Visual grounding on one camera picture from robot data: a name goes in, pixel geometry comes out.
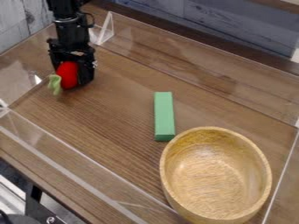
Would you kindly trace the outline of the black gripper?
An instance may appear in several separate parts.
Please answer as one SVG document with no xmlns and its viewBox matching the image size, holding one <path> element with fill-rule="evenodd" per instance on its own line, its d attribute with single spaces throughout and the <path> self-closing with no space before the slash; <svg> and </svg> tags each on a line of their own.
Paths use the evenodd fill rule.
<svg viewBox="0 0 299 224">
<path fill-rule="evenodd" d="M 79 85 L 86 86 L 95 78 L 95 49 L 84 39 L 75 43 L 62 43 L 56 38 L 48 38 L 50 57 L 54 70 L 58 70 L 63 61 L 78 61 Z"/>
</svg>

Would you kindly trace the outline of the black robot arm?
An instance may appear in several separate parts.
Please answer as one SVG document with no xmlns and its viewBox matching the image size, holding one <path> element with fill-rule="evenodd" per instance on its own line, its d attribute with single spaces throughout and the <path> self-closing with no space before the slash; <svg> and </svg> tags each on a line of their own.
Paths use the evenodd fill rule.
<svg viewBox="0 0 299 224">
<path fill-rule="evenodd" d="M 60 77 L 60 87 L 74 89 L 90 84 L 95 77 L 95 49 L 90 45 L 92 15 L 80 10 L 80 0 L 47 0 L 58 38 L 48 38 L 51 63 Z"/>
</svg>

